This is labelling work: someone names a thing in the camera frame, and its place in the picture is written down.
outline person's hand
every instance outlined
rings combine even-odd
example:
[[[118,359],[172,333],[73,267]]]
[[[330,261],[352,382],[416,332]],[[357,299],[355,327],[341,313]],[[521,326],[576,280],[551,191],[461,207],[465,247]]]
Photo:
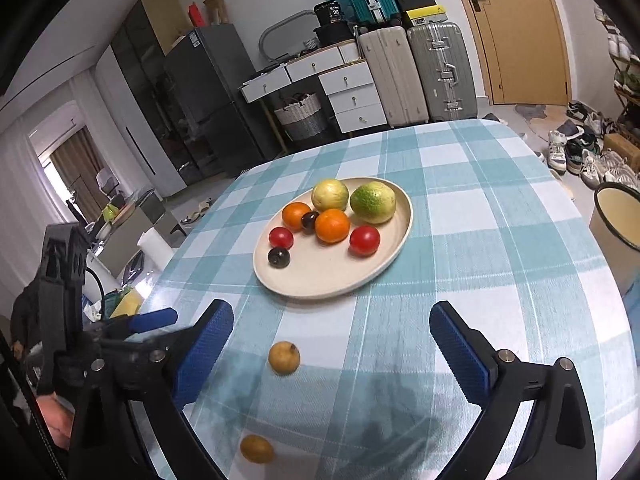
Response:
[[[22,359],[22,352],[24,351],[24,346],[20,341],[16,341],[12,347],[14,349],[14,357],[19,361]]]
[[[49,428],[53,443],[62,449],[69,449],[74,414],[56,400],[56,394],[39,396],[36,402]]]

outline wooden door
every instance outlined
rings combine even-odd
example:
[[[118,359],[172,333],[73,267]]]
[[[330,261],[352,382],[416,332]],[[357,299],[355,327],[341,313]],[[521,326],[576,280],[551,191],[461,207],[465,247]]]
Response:
[[[494,104],[567,103],[566,51],[552,0],[466,0],[465,9],[478,26]]]

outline screw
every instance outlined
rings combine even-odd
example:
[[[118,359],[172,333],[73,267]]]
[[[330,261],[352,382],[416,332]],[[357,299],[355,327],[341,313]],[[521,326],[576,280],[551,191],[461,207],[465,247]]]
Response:
[[[164,350],[153,350],[149,354],[149,360],[152,363],[159,363],[160,361],[162,361],[162,359],[164,359],[165,356],[166,353],[164,352]]]
[[[91,370],[94,372],[99,372],[104,368],[104,359],[97,358],[93,363],[91,363]]]
[[[502,350],[498,350],[498,357],[500,358],[500,361],[504,361],[505,363],[513,363],[516,359],[516,354],[514,354],[511,350],[503,348]]]
[[[561,357],[559,363],[560,363],[560,366],[567,371],[571,370],[574,367],[574,364],[571,362],[571,359],[569,359],[568,357]]]

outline red tomato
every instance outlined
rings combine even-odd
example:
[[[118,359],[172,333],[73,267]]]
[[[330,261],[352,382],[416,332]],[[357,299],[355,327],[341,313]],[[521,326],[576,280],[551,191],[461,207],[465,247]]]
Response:
[[[272,247],[290,249],[293,246],[293,233],[286,227],[274,227],[269,233],[269,243]]]
[[[380,232],[370,225],[356,227],[349,237],[349,246],[358,256],[371,256],[380,246]]]

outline silver suitcase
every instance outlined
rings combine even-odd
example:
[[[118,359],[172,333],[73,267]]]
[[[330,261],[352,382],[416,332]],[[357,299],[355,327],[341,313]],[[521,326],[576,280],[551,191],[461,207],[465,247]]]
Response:
[[[389,126],[428,122],[427,103],[404,28],[380,28],[358,40]]]
[[[427,23],[407,32],[429,114],[434,121],[478,116],[476,89],[460,28]]]

